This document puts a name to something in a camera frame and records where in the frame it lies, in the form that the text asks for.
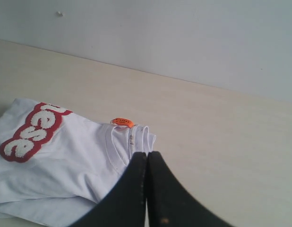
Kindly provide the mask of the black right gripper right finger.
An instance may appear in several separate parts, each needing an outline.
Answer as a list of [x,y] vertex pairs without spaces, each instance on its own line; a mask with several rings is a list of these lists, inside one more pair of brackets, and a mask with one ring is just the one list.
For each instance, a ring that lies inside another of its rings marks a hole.
[[230,227],[198,202],[177,180],[162,155],[147,156],[146,197],[151,227]]

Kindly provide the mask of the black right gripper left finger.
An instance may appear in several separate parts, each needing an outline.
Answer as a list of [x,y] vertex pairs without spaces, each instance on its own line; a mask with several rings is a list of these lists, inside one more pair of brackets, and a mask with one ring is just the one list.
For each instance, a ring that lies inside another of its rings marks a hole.
[[143,227],[146,154],[136,152],[112,190],[72,227]]

